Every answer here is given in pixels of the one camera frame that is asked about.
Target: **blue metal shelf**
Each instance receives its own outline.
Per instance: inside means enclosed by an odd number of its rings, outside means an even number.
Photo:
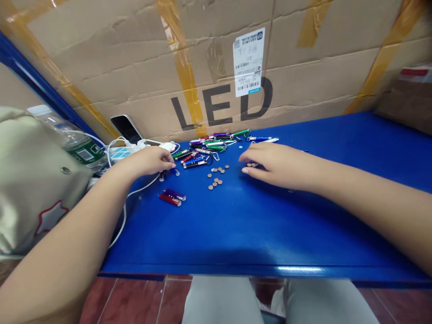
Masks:
[[[2,32],[0,32],[0,62],[9,67],[63,119],[70,121],[83,132],[99,138]]]

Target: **yellow tape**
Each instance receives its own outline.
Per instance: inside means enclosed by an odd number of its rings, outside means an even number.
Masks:
[[[8,21],[20,20],[22,24],[27,25],[31,21],[45,14],[53,8],[57,8],[68,0],[39,0],[35,5],[24,8],[7,17]]]
[[[321,25],[332,3],[332,0],[310,1],[298,36],[297,47],[314,47]]]
[[[198,137],[207,135],[204,118],[198,101],[197,85],[190,63],[185,35],[180,26],[180,14],[176,0],[156,0],[165,34],[174,56],[175,67],[188,104],[189,113]]]
[[[55,79],[69,91],[77,102],[87,109],[97,119],[97,121],[102,124],[113,138],[117,138],[120,134],[107,122],[105,117],[103,117],[102,114],[93,106],[92,102],[81,92],[81,90],[72,84],[57,65],[55,65],[55,63],[50,59],[48,53],[37,41],[30,29],[28,29],[26,23],[22,21],[21,15],[12,2],[10,0],[2,0],[0,2],[0,10],[7,17],[13,17],[8,21],[10,23],[8,25],[9,31],[11,31],[13,35],[15,35],[33,52]]]
[[[344,114],[355,113],[363,106],[368,97],[375,94],[374,89],[378,81],[395,57],[401,42],[408,36],[420,17],[426,13],[427,4],[427,0],[404,0],[402,2],[399,15],[384,40],[360,93],[345,109]]]

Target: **white charging cable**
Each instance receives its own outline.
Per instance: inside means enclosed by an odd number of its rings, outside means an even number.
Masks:
[[[73,131],[73,130],[65,130],[64,132],[67,132],[67,133],[79,133],[79,134],[84,134],[84,135],[87,135],[88,137],[93,138],[94,140],[98,141],[99,143],[101,143],[102,147],[103,147],[104,149],[107,150],[108,165],[109,165],[110,168],[111,168],[111,159],[110,159],[110,157],[109,157],[109,154],[110,154],[111,145],[115,144],[117,141],[120,141],[120,140],[124,141],[125,144],[126,144],[126,146],[130,146],[130,145],[131,145],[131,143],[130,143],[130,142],[129,142],[125,137],[123,137],[123,136],[120,136],[120,137],[116,138],[115,140],[113,140],[113,141],[112,141],[112,142],[107,146],[104,142],[102,142],[102,141],[101,141],[100,139],[98,139],[97,137],[95,137],[95,136],[93,136],[93,135],[91,135],[91,134],[87,134],[87,133],[85,133],[85,132],[83,132],[83,131],[80,131],[80,130],[74,130],[74,131]],[[146,139],[146,140],[144,139],[144,141],[145,141],[145,142],[153,142],[153,143],[157,143],[157,144],[163,144],[163,143],[161,143],[161,142],[157,142],[157,141],[154,141],[154,140],[152,140],[152,139]],[[171,154],[174,154],[174,153],[176,153],[176,152],[180,149],[180,144],[175,143],[175,142],[171,142],[171,143],[173,143],[173,144],[175,144],[175,145],[177,146],[177,148],[176,148],[173,152],[171,152]],[[149,183],[148,185],[146,185],[145,187],[142,187],[141,189],[135,190],[135,191],[131,192],[130,194],[128,194],[127,197],[126,197],[126,200],[127,200],[131,195],[133,195],[133,194],[135,194],[135,193],[137,193],[137,192],[139,192],[139,191],[141,191],[141,190],[144,190],[144,189],[146,189],[147,187],[149,187],[149,186],[150,186],[153,182],[155,182],[158,178],[159,178],[159,174],[156,176],[156,178],[153,179],[152,182],[150,182],[150,183]],[[120,230],[118,231],[118,234],[117,234],[116,238],[115,238],[115,239],[113,240],[113,242],[109,245],[108,249],[110,249],[110,248],[115,244],[115,242],[117,242],[118,238],[119,238],[120,235],[122,234],[122,231],[123,231],[123,229],[124,229],[124,227],[125,227],[125,224],[126,224],[126,203],[125,203],[125,205],[123,206],[123,222],[122,222],[122,224],[121,224]]]
[[[159,174],[157,174],[156,178],[154,178],[153,181],[150,182],[150,183],[149,183],[148,185],[146,185],[145,187],[142,187],[141,189],[138,189],[138,190],[132,191],[130,194],[128,194],[127,197],[126,197],[126,200],[129,198],[129,196],[131,196],[131,195],[133,195],[133,194],[135,194],[135,193],[137,193],[137,192],[139,192],[139,191],[141,191],[141,190],[146,189],[146,188],[147,188],[148,186],[150,186],[153,182],[155,182],[158,178],[159,178]],[[117,234],[116,238],[115,238],[114,241],[109,245],[108,249],[110,249],[110,248],[115,244],[115,242],[117,242],[118,238],[120,237],[120,234],[121,234],[122,231],[123,231],[123,228],[125,227],[125,224],[126,224],[126,203],[125,203],[125,205],[123,206],[123,223],[121,224],[120,230],[118,231],[118,234]]]
[[[107,148],[107,146],[105,145],[105,143],[104,142],[102,142],[100,139],[98,139],[96,136],[93,136],[93,135],[91,135],[91,134],[87,134],[87,133],[84,133],[83,131],[80,131],[80,130],[65,130],[64,131],[65,133],[78,133],[78,134],[84,134],[84,135],[87,135],[88,137],[91,137],[92,139],[94,139],[94,140],[96,140],[96,141],[98,141],[99,143],[101,143],[101,145],[102,145],[102,147],[104,148],[104,149],[106,149]]]
[[[129,146],[129,145],[131,144],[131,143],[130,143],[127,139],[125,139],[123,136],[120,136],[119,138],[115,139],[115,140],[112,141],[110,144],[108,144],[108,147],[107,147],[107,159],[108,159],[108,165],[109,165],[110,168],[112,167],[112,165],[111,165],[111,159],[110,159],[110,157],[109,157],[109,153],[110,153],[111,145],[115,144],[117,141],[120,141],[120,140],[122,140],[123,142],[125,142],[126,146]]]

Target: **smartphone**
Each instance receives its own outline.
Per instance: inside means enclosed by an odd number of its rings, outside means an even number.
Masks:
[[[131,144],[136,144],[142,140],[142,135],[136,129],[133,121],[128,115],[118,115],[111,117],[111,121],[118,129],[120,134],[124,136]]]

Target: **red tile floor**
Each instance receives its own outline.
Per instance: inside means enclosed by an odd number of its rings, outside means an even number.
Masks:
[[[178,324],[192,277],[164,282],[96,278],[80,324]],[[256,295],[270,305],[278,279],[254,278]],[[360,289],[381,324],[432,323],[432,290]]]

